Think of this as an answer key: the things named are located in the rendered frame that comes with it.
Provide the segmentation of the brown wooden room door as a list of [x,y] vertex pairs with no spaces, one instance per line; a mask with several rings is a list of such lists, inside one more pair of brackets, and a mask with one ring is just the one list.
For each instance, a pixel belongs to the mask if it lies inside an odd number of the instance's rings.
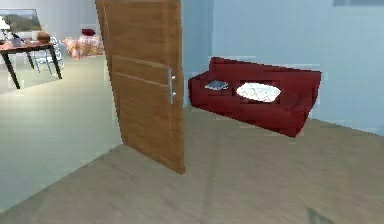
[[[121,138],[167,168],[184,165],[180,0],[95,0]],[[169,103],[172,68],[174,103]]]

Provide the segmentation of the white table lamp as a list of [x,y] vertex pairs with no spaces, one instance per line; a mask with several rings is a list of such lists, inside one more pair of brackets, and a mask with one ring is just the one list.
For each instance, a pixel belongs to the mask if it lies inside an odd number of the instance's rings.
[[12,39],[10,25],[6,23],[2,16],[0,16],[0,31],[5,40],[9,41]]

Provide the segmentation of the small grey blue book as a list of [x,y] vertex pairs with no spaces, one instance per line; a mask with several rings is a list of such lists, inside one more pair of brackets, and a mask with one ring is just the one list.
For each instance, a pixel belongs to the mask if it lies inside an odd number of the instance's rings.
[[210,83],[206,84],[205,88],[209,89],[209,90],[219,91],[219,90],[227,89],[228,83],[224,82],[224,81],[214,80],[214,81],[211,81]]

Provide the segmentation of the dark red sofa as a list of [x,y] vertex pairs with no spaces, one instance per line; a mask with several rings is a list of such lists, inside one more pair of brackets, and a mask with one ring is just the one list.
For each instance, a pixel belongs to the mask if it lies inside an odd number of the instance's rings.
[[[227,82],[228,88],[206,89],[214,80]],[[320,82],[319,71],[213,57],[207,71],[188,80],[188,90],[196,108],[296,137],[317,100]],[[244,83],[272,85],[281,94],[270,103],[249,100],[236,93]]]

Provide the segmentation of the dark wooden table black legs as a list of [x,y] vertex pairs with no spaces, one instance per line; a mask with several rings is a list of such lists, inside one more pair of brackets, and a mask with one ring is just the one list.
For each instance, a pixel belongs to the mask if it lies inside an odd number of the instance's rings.
[[34,67],[30,53],[40,50],[48,50],[50,52],[58,78],[61,79],[62,75],[58,64],[58,59],[55,53],[54,45],[52,43],[27,43],[21,46],[14,46],[11,42],[6,42],[0,46],[0,55],[2,56],[3,61],[17,89],[20,88],[20,85],[16,73],[13,69],[12,63],[10,61],[9,55],[16,53],[26,53],[31,67]]

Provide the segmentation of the framed landscape picture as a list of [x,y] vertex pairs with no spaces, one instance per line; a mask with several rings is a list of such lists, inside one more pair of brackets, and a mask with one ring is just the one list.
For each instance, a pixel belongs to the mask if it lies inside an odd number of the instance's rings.
[[0,16],[13,32],[41,30],[41,24],[35,9],[0,9]]

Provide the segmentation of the white patterned pillow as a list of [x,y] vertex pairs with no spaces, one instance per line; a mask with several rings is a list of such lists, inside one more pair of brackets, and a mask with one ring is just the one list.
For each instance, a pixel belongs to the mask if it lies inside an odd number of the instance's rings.
[[277,99],[281,94],[281,90],[272,85],[244,83],[236,89],[236,93],[249,100],[270,103]]

